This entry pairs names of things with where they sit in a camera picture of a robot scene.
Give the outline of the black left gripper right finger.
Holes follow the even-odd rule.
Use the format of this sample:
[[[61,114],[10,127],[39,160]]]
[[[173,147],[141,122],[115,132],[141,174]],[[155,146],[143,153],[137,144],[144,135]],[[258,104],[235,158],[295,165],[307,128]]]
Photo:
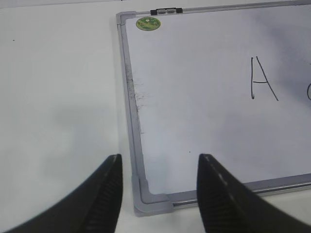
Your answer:
[[[200,154],[197,202],[207,233],[309,233],[310,225],[248,189],[211,154]]]

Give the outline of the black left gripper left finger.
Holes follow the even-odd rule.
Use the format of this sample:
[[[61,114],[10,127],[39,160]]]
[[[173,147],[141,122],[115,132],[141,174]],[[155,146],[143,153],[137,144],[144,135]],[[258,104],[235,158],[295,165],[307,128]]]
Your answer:
[[[120,154],[104,162],[74,191],[10,233],[113,233],[123,196]]]

